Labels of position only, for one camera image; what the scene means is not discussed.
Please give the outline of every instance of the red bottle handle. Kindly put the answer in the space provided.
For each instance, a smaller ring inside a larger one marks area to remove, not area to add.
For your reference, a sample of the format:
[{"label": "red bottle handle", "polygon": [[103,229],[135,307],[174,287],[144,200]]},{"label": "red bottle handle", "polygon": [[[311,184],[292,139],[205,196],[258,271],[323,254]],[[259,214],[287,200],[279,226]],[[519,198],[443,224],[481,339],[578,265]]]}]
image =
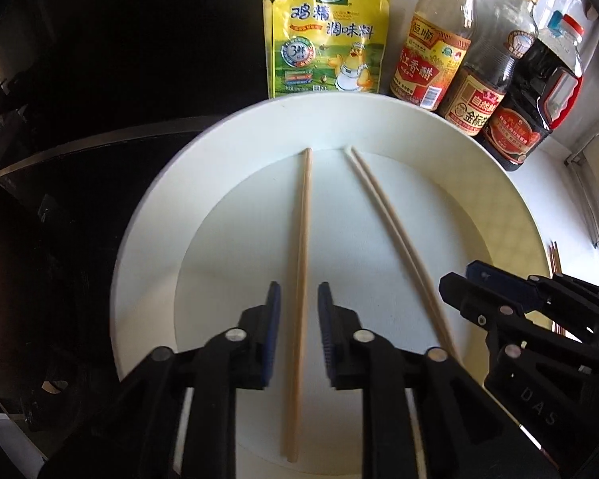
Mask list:
[{"label": "red bottle handle", "polygon": [[551,129],[557,129],[561,125],[561,123],[566,119],[566,117],[570,113],[570,110],[572,110],[572,108],[575,105],[575,102],[577,100],[577,97],[579,96],[579,92],[581,91],[582,86],[583,75],[577,79],[577,84],[575,85],[575,88],[572,91],[572,95],[569,97],[568,102],[566,103],[566,107],[561,111],[559,117],[557,117],[550,125]]}]

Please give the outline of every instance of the plastic bottle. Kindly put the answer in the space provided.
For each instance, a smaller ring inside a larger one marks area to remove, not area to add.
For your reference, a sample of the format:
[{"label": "plastic bottle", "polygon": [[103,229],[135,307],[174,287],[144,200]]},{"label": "plastic bottle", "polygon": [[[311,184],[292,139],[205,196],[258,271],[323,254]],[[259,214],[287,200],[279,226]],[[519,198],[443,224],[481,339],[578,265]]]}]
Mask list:
[{"label": "plastic bottle", "polygon": [[497,0],[490,26],[474,41],[438,113],[467,135],[486,125],[537,37],[537,0]]},{"label": "plastic bottle", "polygon": [[[582,34],[581,26],[568,15],[561,20],[559,31],[541,30],[518,63],[508,94],[474,137],[506,171],[517,170],[572,110],[583,81],[577,51]],[[577,83],[565,109],[555,117],[549,103],[564,75]]]},{"label": "plastic bottle", "polygon": [[470,46],[475,0],[419,0],[390,92],[436,110]]}]

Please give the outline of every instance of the pair of chopsticks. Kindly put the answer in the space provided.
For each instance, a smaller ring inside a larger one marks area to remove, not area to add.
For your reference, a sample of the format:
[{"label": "pair of chopsticks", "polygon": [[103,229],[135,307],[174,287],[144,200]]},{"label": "pair of chopsticks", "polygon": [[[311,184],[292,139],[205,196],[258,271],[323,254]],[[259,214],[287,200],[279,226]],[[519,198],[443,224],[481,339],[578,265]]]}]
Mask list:
[{"label": "pair of chopsticks", "polygon": [[[561,258],[559,257],[559,247],[557,246],[556,241],[551,241],[550,245],[548,245],[548,257],[550,259],[550,269],[553,272],[553,276],[555,274],[562,273]],[[555,333],[559,333],[560,335],[566,336],[566,330],[557,323],[553,324],[553,331]]]},{"label": "pair of chopsticks", "polygon": [[[415,287],[420,295],[426,313],[435,330],[439,344],[455,360],[461,364],[459,351],[450,333],[448,321],[444,316],[442,305],[438,299],[435,285],[426,267],[408,237],[395,209],[391,205],[386,193],[381,188],[371,168],[363,159],[361,154],[354,148],[346,150],[346,155],[351,160],[359,178],[366,185],[379,208],[387,227],[391,231],[393,240],[406,267],[413,274]],[[304,151],[304,179],[301,196],[301,219],[299,225],[299,248],[297,263],[296,301],[295,301],[295,323],[294,341],[292,347],[292,375],[289,390],[289,403],[286,417],[286,433],[284,439],[284,450],[289,462],[296,462],[299,455],[299,432],[300,432],[300,404],[302,367],[304,361],[304,341],[306,338],[307,325],[307,285],[308,285],[308,233],[310,227],[310,190],[311,169],[313,151],[308,148]]]}]

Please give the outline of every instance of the green and yellow package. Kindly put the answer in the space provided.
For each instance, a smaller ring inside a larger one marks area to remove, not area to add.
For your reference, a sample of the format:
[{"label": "green and yellow package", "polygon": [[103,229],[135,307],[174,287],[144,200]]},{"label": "green and yellow package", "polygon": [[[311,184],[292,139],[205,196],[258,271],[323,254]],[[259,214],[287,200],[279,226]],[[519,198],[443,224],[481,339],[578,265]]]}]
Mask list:
[{"label": "green and yellow package", "polygon": [[379,89],[388,0],[275,0],[273,97]]}]

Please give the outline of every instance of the red bottle cap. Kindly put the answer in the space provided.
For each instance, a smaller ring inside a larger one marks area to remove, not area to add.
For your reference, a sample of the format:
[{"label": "red bottle cap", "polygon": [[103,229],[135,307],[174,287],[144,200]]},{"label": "red bottle cap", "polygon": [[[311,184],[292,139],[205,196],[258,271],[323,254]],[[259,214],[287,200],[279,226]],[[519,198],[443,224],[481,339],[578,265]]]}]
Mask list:
[{"label": "red bottle cap", "polygon": [[568,23],[568,25],[570,25],[570,27],[572,27],[577,34],[583,36],[584,28],[579,23],[577,23],[577,20],[575,20],[570,14],[565,14],[562,20]]}]

